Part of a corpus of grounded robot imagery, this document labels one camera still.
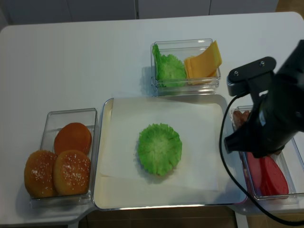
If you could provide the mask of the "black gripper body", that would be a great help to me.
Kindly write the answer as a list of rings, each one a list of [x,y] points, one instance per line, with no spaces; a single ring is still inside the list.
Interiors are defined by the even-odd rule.
[[[250,152],[256,158],[276,153],[304,130],[304,72],[280,70],[268,93],[254,104],[247,121],[224,139],[227,153]]]

